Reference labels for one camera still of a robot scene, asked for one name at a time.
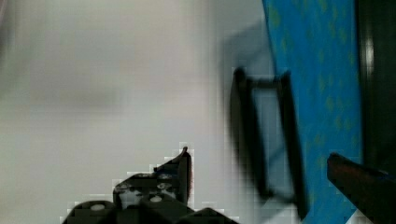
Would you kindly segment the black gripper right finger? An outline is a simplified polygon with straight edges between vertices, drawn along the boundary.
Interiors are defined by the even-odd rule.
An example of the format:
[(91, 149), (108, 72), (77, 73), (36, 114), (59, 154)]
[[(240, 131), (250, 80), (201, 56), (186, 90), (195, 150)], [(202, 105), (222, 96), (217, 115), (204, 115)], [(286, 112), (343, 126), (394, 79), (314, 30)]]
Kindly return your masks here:
[(331, 153), (327, 177), (374, 224), (396, 223), (394, 176)]

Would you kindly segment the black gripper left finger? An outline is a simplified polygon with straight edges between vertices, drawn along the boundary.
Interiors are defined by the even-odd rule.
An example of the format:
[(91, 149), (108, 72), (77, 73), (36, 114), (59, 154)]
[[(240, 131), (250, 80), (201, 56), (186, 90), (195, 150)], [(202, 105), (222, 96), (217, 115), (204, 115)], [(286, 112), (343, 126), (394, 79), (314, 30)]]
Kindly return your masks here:
[(145, 196), (168, 195), (187, 203), (191, 194), (191, 154), (187, 147), (172, 160), (121, 181), (113, 189), (113, 203), (120, 209), (137, 206)]

